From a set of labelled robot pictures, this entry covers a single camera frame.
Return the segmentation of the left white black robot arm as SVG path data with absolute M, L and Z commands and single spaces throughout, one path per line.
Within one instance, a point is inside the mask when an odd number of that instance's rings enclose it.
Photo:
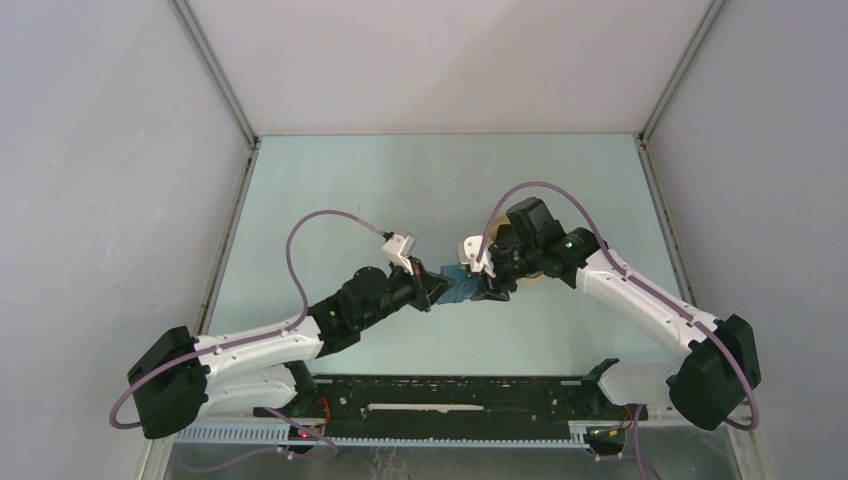
M 137 425 L 159 439 L 217 413 L 268 407 L 304 416 L 316 403 L 306 361 L 354 345 L 405 307 L 429 311 L 454 284 L 419 260 L 410 271 L 363 267 L 304 317 L 219 336 L 171 328 L 127 373 Z

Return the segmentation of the blue leather card holder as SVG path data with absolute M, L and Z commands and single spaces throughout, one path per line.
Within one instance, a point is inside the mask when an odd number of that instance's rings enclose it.
M 438 298 L 438 305 L 473 301 L 485 284 L 485 275 L 471 272 L 466 265 L 444 265 L 440 268 L 440 274 L 452 280 L 453 285 Z

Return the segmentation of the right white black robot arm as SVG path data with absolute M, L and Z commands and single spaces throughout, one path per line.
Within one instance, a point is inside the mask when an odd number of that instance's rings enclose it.
M 461 241 L 458 258 L 480 279 L 477 300 L 507 301 L 519 281 L 531 277 L 559 280 L 627 316 L 666 353 L 666 363 L 612 359 L 598 366 L 581 392 L 593 417 L 606 418 L 624 405 L 655 405 L 714 430 L 730 423 L 761 382 L 754 331 L 745 319 L 720 319 L 669 294 L 592 230 L 565 231 L 537 197 L 508 209 L 494 234 Z

